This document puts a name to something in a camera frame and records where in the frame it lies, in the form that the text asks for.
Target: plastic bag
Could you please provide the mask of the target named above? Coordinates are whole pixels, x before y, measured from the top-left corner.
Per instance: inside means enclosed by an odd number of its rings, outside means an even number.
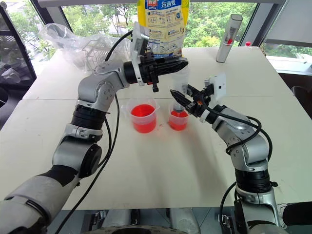
[[[55,49],[62,49],[68,62],[72,62],[84,72],[91,72],[100,62],[104,62],[106,55],[119,38],[104,34],[79,37],[64,25],[49,23],[39,32],[40,36],[50,41]],[[130,40],[122,40],[109,60],[130,60]]]
[[[138,0],[140,25],[148,27],[155,57],[182,55],[190,0]]]

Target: gray floor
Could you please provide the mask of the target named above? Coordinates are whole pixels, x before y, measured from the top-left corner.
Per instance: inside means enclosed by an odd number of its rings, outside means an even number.
[[[228,214],[233,211],[233,207],[225,207],[224,213]],[[96,211],[75,211],[72,217],[68,220],[61,234],[79,234],[81,227],[84,224],[86,214],[92,214]],[[217,207],[193,208],[193,213],[200,225],[202,234],[220,234],[221,228],[217,221]],[[57,218],[48,228],[48,234],[53,234],[68,211],[61,211]],[[141,209],[140,210],[141,225],[155,225],[169,227],[170,222],[166,216],[166,209]],[[286,229],[289,234],[312,234],[312,225],[309,226],[291,226]]]

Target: green trees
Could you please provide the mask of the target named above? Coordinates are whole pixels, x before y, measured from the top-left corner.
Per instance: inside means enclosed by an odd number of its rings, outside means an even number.
[[[36,53],[42,53],[49,59],[54,53],[54,48],[38,36],[43,26],[42,22],[29,1],[24,1],[26,5],[23,12],[12,12],[9,15],[24,42],[32,45],[29,51],[30,57],[33,58]],[[256,3],[245,2],[191,2],[183,46],[218,46],[230,15],[241,14],[243,22],[234,41],[234,46],[237,46],[255,7]],[[117,32],[117,35],[113,36],[120,37],[120,27],[131,30],[132,17],[137,14],[136,4],[77,5],[65,6],[63,10],[74,33],[82,37],[97,33],[109,34],[111,25]],[[295,58],[296,53],[312,55],[312,48],[266,43],[263,43],[262,47],[267,55],[271,56]]]
[[[230,15],[241,14],[243,22],[234,43],[238,45],[255,6],[244,2],[191,2],[184,46],[218,46]]]
[[[119,26],[132,28],[131,17],[137,14],[135,4],[102,4],[65,6],[64,13],[74,33],[78,36],[89,36],[96,33],[108,34],[112,24],[119,35]]]
[[[33,59],[36,54],[41,53],[47,59],[54,54],[55,49],[38,35],[43,24],[29,1],[25,1],[22,12],[9,12],[9,17],[14,24],[20,37],[26,44],[28,55]]]

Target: chair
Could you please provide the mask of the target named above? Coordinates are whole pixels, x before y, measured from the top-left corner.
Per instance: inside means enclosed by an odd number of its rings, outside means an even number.
[[[292,92],[312,119],[312,89],[307,91],[301,86],[294,86]]]

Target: window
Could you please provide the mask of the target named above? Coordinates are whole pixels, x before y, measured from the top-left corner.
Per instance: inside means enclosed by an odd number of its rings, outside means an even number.
[[[120,37],[132,30],[137,21],[136,4],[98,4],[62,7],[65,16],[78,36],[105,33]]]
[[[219,46],[230,14],[241,14],[243,22],[234,46],[238,46],[256,3],[191,2],[185,47]],[[99,4],[64,6],[63,11],[74,33],[89,36],[106,33],[120,37],[137,21],[136,4]]]
[[[312,63],[312,48],[310,47],[262,43],[261,48],[268,56],[305,59]]]
[[[185,47],[219,46],[231,14],[241,14],[243,22],[234,41],[238,46],[256,3],[191,2],[186,26]]]
[[[36,74],[54,54],[54,48],[40,38],[43,23],[29,0],[6,1],[6,11],[23,40]]]

